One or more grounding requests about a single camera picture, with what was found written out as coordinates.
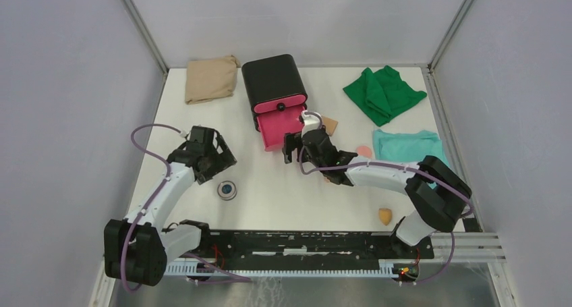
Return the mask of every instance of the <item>folded beige towel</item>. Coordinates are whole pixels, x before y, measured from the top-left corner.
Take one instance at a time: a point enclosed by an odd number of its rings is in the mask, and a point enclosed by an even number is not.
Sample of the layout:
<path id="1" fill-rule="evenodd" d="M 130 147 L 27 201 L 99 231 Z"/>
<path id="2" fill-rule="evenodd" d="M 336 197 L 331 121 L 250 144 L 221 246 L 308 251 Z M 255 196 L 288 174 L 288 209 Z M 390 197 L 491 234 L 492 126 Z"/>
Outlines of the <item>folded beige towel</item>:
<path id="1" fill-rule="evenodd" d="M 204 103 L 216 98 L 232 96 L 236 87 L 236 57 L 190 61 L 187 65 L 185 102 Z"/>

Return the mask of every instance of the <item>pink round object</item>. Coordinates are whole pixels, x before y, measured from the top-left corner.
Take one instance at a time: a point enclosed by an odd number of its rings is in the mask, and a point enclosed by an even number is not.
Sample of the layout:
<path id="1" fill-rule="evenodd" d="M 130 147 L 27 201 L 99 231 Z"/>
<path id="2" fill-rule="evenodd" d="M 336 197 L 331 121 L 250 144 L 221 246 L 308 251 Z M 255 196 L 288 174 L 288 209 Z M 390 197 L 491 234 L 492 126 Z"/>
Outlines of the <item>pink round object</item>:
<path id="1" fill-rule="evenodd" d="M 369 147 L 367 147 L 367 146 L 365 146 L 365 145 L 359 146 L 358 148 L 355 149 L 355 151 L 356 151 L 359 155 L 362 155 L 363 157 L 367 157 L 367 158 L 369 158 L 369 159 L 371 159 L 372 156 L 373 156 L 372 149 L 369 148 Z"/>

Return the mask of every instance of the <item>red wire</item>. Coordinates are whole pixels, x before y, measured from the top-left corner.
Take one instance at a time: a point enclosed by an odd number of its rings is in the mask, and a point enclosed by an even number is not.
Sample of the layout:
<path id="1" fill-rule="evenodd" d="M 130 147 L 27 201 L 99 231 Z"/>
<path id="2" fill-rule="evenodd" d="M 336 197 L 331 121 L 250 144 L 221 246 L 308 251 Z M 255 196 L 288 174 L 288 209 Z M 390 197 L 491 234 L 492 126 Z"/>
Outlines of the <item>red wire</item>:
<path id="1" fill-rule="evenodd" d="M 417 264 L 419 264 L 420 259 L 421 259 L 421 252 L 419 251 L 419 248 L 417 248 L 417 258 L 415 259 L 415 263 L 413 264 L 414 267 L 416 267 Z"/>
<path id="2" fill-rule="evenodd" d="M 221 253 L 221 251 L 219 251 L 219 248 L 217 247 L 217 245 L 213 245 L 212 248 L 214 249 L 214 263 L 216 264 L 219 261 L 219 254 L 221 255 L 221 258 L 223 259 L 223 261 L 221 262 L 221 269 L 225 267 L 225 257 L 223 256 L 223 254 Z"/>

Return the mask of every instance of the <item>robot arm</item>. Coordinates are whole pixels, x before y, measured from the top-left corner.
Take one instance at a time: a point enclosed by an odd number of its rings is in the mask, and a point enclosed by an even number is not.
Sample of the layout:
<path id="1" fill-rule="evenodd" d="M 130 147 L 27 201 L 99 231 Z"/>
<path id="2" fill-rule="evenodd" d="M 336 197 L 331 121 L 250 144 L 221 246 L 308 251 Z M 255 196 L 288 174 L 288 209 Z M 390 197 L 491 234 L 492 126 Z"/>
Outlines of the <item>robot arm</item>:
<path id="1" fill-rule="evenodd" d="M 203 184 L 212 179 L 216 174 L 236 164 L 236 159 L 216 130 L 194 126 L 188 139 L 168 156 L 167 162 L 171 166 L 171 174 L 147 209 L 143 209 L 144 205 L 139 204 L 123 220 L 112 219 L 107 223 L 104 245 L 105 273 L 108 277 L 121 277 L 123 243 L 128 229 L 140 212 L 143 216 L 129 239 L 125 260 L 125 275 L 128 281 L 156 285 L 169 262 L 198 247 L 201 238 L 200 225 L 182 223 L 173 231 L 163 232 L 165 221 L 188 188 L 195 182 Z"/>
<path id="2" fill-rule="evenodd" d="M 299 156 L 302 162 L 311 162 L 334 184 L 373 186 L 409 196 L 416 210 L 402 219 L 392 234 L 399 240 L 397 243 L 406 245 L 404 249 L 417 245 L 435 231 L 453 230 L 466 203 L 442 186 L 432 188 L 429 179 L 406 170 L 409 167 L 423 171 L 469 198 L 471 189 L 441 160 L 431 156 L 412 163 L 370 160 L 354 152 L 337 150 L 322 128 L 318 114 L 303 111 L 300 119 L 304 123 L 302 132 L 284 137 L 285 163 L 292 162 L 292 152 L 297 149 L 298 153 L 302 152 Z"/>

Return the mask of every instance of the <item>light blue towel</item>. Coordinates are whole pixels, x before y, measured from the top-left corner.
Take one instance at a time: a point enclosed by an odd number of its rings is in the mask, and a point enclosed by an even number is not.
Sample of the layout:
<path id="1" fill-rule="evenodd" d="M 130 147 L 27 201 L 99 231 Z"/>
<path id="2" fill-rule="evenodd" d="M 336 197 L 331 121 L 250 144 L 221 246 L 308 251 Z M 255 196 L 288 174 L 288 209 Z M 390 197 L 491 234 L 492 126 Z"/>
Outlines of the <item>light blue towel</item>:
<path id="1" fill-rule="evenodd" d="M 374 131 L 374 152 L 376 159 L 392 162 L 419 162 L 426 155 L 439 158 L 449 166 L 439 135 L 428 130 L 417 134 L 390 134 Z"/>

